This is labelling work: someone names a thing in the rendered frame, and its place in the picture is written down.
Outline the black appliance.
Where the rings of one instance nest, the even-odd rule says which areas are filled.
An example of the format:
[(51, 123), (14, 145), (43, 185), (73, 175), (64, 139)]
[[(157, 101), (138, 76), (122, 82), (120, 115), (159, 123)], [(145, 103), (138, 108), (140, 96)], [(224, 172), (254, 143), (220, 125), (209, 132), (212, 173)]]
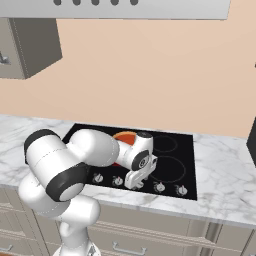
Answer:
[(247, 147), (251, 154), (251, 157), (256, 159), (256, 118), (254, 119), (248, 140)]

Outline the beige drawer front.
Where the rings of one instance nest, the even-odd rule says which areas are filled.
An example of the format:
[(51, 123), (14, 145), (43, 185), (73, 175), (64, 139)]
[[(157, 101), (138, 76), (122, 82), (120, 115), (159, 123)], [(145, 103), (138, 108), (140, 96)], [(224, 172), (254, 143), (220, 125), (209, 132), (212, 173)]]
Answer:
[(202, 256), (202, 247), (193, 243), (161, 238), (157, 235), (145, 234), (139, 230), (118, 227), (111, 224), (97, 223), (88, 228), (92, 241), (106, 251), (119, 256), (133, 256), (114, 251), (112, 242), (119, 243), (121, 248), (139, 251), (147, 248), (145, 256)]
[(6, 248), (9, 245), (13, 245), (11, 251), (0, 252), (13, 254), (15, 256), (43, 256), (36, 243), (29, 242), (24, 238), (17, 238), (0, 233), (0, 247)]

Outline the beige cupboard door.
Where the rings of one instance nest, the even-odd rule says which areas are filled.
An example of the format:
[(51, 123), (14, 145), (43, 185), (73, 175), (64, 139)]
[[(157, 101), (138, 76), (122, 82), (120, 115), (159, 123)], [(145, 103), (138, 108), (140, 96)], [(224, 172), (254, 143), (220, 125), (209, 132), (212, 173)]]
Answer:
[(256, 229), (224, 226), (211, 256), (256, 256)]

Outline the black hob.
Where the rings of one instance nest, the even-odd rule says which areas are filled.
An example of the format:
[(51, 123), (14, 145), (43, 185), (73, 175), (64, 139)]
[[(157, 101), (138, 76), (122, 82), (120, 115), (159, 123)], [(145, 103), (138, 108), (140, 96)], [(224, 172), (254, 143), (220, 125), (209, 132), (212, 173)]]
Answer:
[[(152, 130), (148, 130), (148, 133), (153, 136), (153, 155), (157, 157), (157, 165), (156, 169), (142, 181), (143, 186), (135, 187), (134, 191), (197, 200), (193, 136)], [(103, 175), (103, 181), (99, 184), (93, 182), (94, 175), (98, 173)], [(127, 173), (128, 170), (120, 165), (113, 164), (105, 168), (91, 167), (88, 184), (126, 190), (124, 179)], [(123, 179), (121, 186), (112, 184), (114, 176)], [(165, 190), (162, 193), (154, 190), (155, 182), (164, 184)], [(184, 196), (176, 192), (177, 187), (181, 185), (188, 190)]]

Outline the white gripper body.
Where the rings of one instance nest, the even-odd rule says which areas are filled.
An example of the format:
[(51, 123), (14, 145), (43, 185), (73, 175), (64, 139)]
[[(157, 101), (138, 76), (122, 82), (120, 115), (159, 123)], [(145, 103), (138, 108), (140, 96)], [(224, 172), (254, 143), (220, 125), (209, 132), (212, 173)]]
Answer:
[(138, 171), (129, 171), (126, 174), (124, 186), (128, 189), (132, 189), (143, 179), (148, 177), (156, 168), (155, 163), (149, 163), (145, 168)]

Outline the grey range hood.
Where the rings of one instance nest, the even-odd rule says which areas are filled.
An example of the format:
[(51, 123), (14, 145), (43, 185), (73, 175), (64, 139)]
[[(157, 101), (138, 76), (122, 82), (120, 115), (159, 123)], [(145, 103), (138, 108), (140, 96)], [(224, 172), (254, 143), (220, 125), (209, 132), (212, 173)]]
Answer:
[(4, 18), (226, 20), (231, 0), (0, 0)]

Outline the beige wall cupboard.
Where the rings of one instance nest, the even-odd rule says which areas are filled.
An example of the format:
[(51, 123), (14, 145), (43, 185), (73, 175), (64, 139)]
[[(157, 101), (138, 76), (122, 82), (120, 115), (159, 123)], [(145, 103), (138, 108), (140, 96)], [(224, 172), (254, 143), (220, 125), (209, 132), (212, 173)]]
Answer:
[(27, 79), (62, 58), (57, 22), (53, 18), (0, 18), (0, 78)]

